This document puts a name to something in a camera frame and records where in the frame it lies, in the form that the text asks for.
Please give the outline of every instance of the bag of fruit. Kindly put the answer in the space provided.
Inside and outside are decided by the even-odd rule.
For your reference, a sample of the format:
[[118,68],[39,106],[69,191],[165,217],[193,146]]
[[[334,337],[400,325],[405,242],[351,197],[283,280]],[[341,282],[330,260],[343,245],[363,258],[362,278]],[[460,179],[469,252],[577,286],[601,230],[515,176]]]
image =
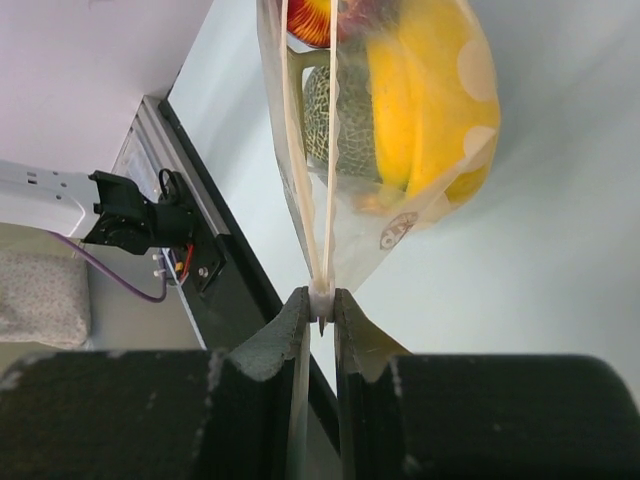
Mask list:
[[466,0],[257,0],[278,167],[313,280],[355,290],[469,201],[496,149],[491,51]]

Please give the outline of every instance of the red wire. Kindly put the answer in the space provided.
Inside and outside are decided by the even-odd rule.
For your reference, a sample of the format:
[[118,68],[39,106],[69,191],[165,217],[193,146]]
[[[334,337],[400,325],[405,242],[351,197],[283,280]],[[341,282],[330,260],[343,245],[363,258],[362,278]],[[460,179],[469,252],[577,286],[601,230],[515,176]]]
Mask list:
[[189,249],[187,250],[187,259],[184,261],[184,269],[182,270],[182,275],[180,276],[180,282],[182,282],[185,278],[187,278],[187,274],[189,273],[189,268],[191,267],[192,257],[193,257],[193,244],[189,245]]

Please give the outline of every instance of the polka dot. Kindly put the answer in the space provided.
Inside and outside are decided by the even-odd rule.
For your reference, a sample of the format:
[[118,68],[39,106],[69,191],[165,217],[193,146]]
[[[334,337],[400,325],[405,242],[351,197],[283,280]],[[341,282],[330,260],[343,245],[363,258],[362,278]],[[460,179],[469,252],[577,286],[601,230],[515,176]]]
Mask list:
[[471,40],[458,55],[458,76],[465,91],[478,102],[496,98],[493,61],[485,42]]
[[478,170],[491,161],[495,136],[495,128],[477,126],[469,129],[464,136],[464,154],[471,160],[465,167],[465,172]]

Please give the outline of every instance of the red fruit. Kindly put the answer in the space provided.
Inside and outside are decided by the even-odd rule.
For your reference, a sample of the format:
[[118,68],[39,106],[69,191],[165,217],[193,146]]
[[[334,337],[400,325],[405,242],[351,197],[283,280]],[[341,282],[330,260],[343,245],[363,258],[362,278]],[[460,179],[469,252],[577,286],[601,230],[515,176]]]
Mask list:
[[[339,0],[338,40],[366,30],[381,4],[389,0]],[[331,1],[289,0],[287,30],[310,47],[330,44]]]

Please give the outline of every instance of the green netted melon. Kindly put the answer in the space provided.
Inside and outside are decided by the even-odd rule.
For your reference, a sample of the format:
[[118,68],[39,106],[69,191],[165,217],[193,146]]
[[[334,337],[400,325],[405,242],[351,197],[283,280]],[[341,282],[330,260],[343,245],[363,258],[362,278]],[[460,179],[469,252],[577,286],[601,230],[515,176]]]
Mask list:
[[[336,107],[340,131],[336,171],[376,181],[373,113],[367,82],[366,69],[350,67],[338,71]],[[305,149],[325,166],[329,163],[329,83],[329,67],[315,67],[304,86]]]

